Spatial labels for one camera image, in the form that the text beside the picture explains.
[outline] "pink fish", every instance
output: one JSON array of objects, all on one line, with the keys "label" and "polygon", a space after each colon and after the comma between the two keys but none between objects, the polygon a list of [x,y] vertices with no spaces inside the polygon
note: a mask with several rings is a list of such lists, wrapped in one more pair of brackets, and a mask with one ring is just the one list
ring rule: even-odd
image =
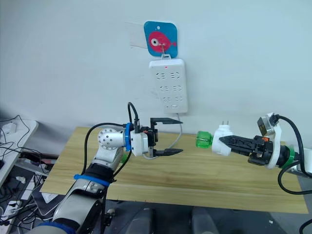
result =
[{"label": "pink fish", "polygon": [[148,41],[152,50],[159,53],[163,52],[162,48],[166,51],[170,46],[176,46],[175,42],[171,43],[166,35],[161,32],[152,32],[148,37]]}]

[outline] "fish sticker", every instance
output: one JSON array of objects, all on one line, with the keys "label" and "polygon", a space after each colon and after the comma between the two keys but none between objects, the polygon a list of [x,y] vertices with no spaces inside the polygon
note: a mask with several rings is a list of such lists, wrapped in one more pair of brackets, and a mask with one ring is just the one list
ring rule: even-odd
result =
[{"label": "fish sticker", "polygon": [[177,56],[177,29],[172,23],[147,21],[144,32],[148,51],[151,55],[160,57],[169,54]]}]

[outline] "blue strap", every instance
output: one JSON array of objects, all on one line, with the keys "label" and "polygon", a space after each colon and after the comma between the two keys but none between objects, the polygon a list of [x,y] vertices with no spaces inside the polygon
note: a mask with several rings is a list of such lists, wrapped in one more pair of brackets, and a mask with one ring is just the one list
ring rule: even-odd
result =
[{"label": "blue strap", "polygon": [[104,185],[105,187],[109,187],[109,185],[111,183],[105,181],[105,180],[102,180],[102,179],[98,179],[98,178],[95,178],[95,177],[92,177],[92,176],[88,176],[88,175],[79,175],[79,174],[76,174],[74,175],[74,179],[88,179],[90,181],[94,181],[96,183],[99,183],[101,185]]},{"label": "blue strap", "polygon": [[126,131],[125,131],[125,142],[126,142],[126,151],[131,150],[131,143],[130,143],[130,127],[132,123],[127,123]]},{"label": "blue strap", "polygon": [[76,234],[75,229],[72,229],[70,227],[65,226],[64,224],[61,223],[55,223],[55,222],[44,222],[39,224],[38,226],[51,226],[51,227],[56,227],[60,228],[63,231],[65,231],[67,234]]}]

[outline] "white power strip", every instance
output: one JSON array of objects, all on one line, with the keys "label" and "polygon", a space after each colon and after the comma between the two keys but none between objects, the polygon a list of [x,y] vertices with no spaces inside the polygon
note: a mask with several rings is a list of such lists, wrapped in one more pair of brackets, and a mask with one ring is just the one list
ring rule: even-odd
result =
[{"label": "white power strip", "polygon": [[184,61],[179,58],[154,60],[150,71],[165,113],[188,110]]},{"label": "white power strip", "polygon": [[[6,207],[4,213],[2,216],[4,216],[4,218],[2,218],[3,220],[6,220],[9,216],[13,216],[16,215],[19,211],[15,211],[16,209],[20,208],[21,206],[21,201],[10,201],[8,206]],[[9,222],[10,223],[14,223],[15,217],[10,219]],[[7,225],[7,226],[0,226],[0,233],[1,234],[9,234],[10,230],[12,228],[12,225]]]}]

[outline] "green ring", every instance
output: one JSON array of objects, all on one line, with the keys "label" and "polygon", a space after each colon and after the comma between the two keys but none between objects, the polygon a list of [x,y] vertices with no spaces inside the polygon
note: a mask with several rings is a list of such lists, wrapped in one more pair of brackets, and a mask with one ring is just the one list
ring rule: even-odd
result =
[{"label": "green ring", "polygon": [[293,162],[294,159],[294,149],[292,146],[288,147],[287,145],[285,145],[288,149],[289,149],[289,158],[287,160],[287,162],[285,162],[285,164],[281,167],[282,169],[284,169],[285,167],[287,167],[289,164],[291,164]]}]

